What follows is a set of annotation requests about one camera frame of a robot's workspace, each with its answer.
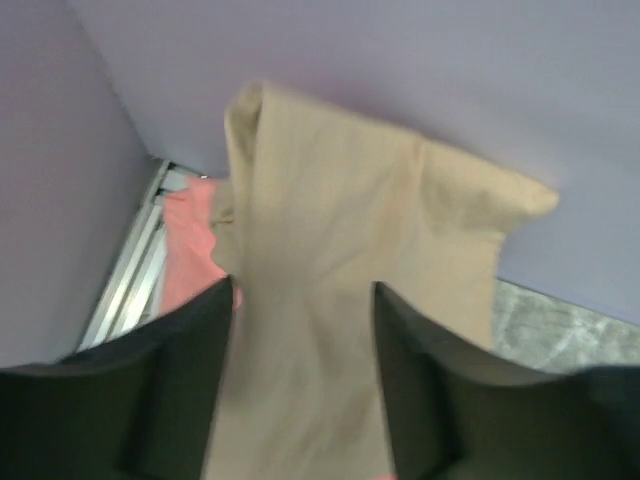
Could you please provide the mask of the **tan t-shirt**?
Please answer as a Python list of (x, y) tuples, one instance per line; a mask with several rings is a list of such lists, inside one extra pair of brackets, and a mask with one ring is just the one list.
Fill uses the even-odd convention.
[(207, 479), (395, 470), (372, 285), (483, 348), (506, 237), (557, 193), (421, 134), (269, 84), (225, 113), (214, 262), (241, 293)]

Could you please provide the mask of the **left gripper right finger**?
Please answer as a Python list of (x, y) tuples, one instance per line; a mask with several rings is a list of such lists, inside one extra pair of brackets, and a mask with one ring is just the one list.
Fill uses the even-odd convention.
[(476, 347), (373, 288), (379, 378), (399, 479), (635, 479), (639, 370), (549, 374)]

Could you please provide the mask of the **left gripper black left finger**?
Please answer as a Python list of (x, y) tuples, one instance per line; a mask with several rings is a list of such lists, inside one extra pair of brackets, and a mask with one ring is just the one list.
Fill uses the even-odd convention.
[(199, 478), (233, 300), (223, 279), (114, 340), (3, 369), (2, 477)]

